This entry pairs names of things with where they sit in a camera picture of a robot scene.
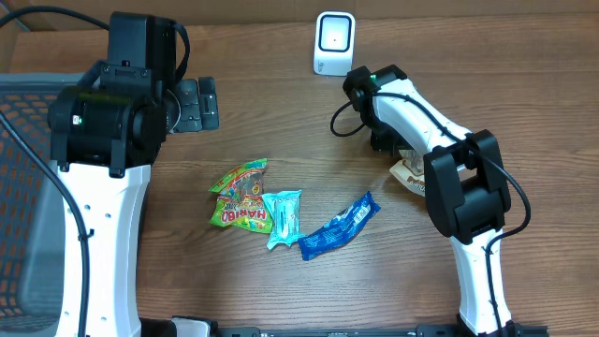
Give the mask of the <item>green Haribo gummy bag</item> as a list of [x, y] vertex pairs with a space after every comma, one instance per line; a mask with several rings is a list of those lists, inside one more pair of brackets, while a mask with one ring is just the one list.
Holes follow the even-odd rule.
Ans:
[[263, 200], [263, 176], [267, 166], [267, 158], [246, 162], [229, 171], [209, 189], [217, 194], [210, 219], [212, 225], [271, 233], [273, 220]]

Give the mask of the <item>blue snack packet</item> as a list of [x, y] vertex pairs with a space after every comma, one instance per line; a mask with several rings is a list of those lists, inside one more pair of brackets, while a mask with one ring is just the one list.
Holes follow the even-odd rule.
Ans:
[[372, 193], [366, 192], [320, 229], [298, 240], [302, 259], [310, 261], [347, 245], [380, 210], [380, 206], [373, 200]]

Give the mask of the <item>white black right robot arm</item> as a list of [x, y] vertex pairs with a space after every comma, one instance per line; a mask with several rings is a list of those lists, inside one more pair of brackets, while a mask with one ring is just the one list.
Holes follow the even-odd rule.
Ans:
[[465, 334], [507, 335], [500, 237], [511, 198], [496, 138], [450, 121], [394, 65], [349, 71], [343, 91], [378, 145], [421, 159], [428, 215], [454, 251]]

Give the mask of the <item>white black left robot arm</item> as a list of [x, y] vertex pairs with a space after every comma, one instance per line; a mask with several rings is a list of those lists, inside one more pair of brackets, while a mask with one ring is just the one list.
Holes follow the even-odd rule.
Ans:
[[212, 323], [139, 315], [139, 236], [151, 171], [167, 136], [219, 125], [215, 82], [185, 77], [176, 45], [185, 28], [168, 18], [115, 12], [106, 60], [51, 104], [51, 159], [65, 212], [60, 336], [197, 336]]

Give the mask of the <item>mint green tissue packet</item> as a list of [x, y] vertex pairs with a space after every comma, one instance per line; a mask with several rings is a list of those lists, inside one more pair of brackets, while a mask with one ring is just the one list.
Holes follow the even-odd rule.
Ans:
[[266, 193], [262, 196], [266, 209], [273, 221], [267, 248], [278, 244], [291, 247], [304, 235], [300, 232], [301, 190]]

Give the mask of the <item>beige dried mushroom bag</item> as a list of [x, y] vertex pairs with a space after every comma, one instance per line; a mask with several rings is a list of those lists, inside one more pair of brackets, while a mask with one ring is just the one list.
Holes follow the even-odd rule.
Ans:
[[399, 150], [400, 160], [389, 172], [410, 192], [425, 196], [425, 176], [422, 156], [414, 150]]

